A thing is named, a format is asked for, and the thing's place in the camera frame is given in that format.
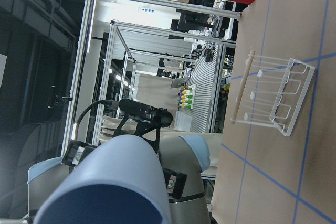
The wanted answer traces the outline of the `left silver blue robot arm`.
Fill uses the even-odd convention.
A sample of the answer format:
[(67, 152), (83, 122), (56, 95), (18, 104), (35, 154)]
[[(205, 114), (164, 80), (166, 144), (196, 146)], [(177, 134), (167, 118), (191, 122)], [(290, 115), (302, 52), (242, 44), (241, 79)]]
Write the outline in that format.
[(37, 211), (34, 223), (209, 223), (199, 136), (164, 140), (156, 152), (134, 135), (112, 138), (81, 161)]

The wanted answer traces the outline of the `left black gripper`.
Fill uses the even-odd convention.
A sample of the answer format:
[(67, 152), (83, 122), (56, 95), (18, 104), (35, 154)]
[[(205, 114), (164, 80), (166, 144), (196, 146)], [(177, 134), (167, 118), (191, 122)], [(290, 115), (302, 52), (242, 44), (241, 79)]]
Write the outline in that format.
[[(70, 167), (75, 167), (96, 148), (97, 146), (92, 144), (71, 140), (61, 163)], [(187, 175), (164, 167), (162, 168), (162, 171), (169, 197), (173, 199), (181, 199)]]

